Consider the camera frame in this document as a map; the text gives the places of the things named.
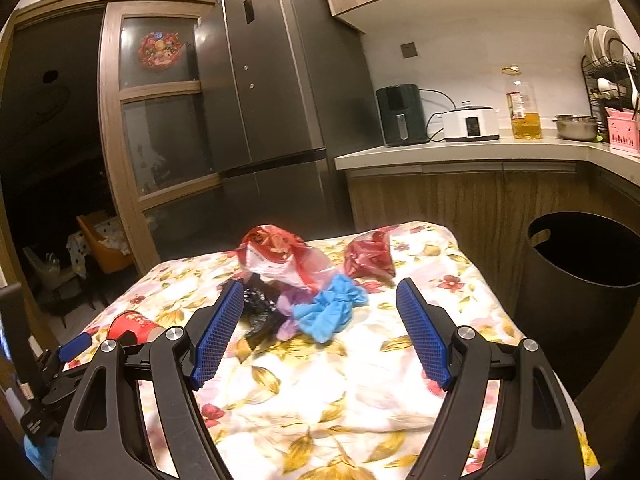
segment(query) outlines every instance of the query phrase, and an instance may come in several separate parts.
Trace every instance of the dish rack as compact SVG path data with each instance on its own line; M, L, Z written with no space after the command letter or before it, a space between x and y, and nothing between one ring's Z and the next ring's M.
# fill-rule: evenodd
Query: dish rack
M593 62L590 62L587 56L582 57L580 68L582 69L584 87L587 91L591 115L598 120L598 133L599 136L602 137L601 142L609 142L609 127L607 125L607 111L605 108L615 108L616 110L622 110L623 108L632 110L634 108L631 102L631 81L626 71L625 63L615 60L611 56L611 44L614 42L621 43L625 51L631 53L632 62L629 63L629 68L636 86L640 88L638 79L639 55L633 53L624 41L618 38L611 38L607 45L607 55ZM608 79L616 86L616 90L612 90L611 92L617 93L617 97L604 96L603 92L600 92L598 89L598 79L601 77ZM622 95L620 87L626 88L626 95Z

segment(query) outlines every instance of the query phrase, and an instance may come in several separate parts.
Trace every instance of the refrigerator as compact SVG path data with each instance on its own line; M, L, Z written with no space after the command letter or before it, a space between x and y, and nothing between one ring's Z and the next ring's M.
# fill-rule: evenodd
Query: refrigerator
M230 239L258 224L354 232L334 158L383 143L360 33L327 0L222 0L196 52Z

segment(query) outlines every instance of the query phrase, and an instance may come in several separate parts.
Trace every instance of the black trash can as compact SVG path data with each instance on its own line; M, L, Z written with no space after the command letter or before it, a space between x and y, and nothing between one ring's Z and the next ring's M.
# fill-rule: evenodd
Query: black trash can
M543 241L534 245L532 238ZM609 218L558 212L529 225L514 321L572 398L622 336L640 297L640 237Z

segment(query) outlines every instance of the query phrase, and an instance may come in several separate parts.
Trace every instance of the plastic bag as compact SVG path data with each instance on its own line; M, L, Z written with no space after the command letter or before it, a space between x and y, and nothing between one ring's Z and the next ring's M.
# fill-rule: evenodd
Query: plastic bag
M299 236L275 225L251 229L237 252L243 269L314 294L328 286L338 273L320 249L309 247Z
M344 248L344 273L350 278L375 276L390 280L396 268L389 249L389 229L381 228L355 237Z

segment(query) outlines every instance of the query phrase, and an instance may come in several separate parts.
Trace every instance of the oil bottle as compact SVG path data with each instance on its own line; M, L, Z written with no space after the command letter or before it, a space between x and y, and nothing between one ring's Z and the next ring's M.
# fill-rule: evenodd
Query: oil bottle
M506 79L511 129L516 139L541 139L540 114L533 86L522 77L517 65L502 69Z

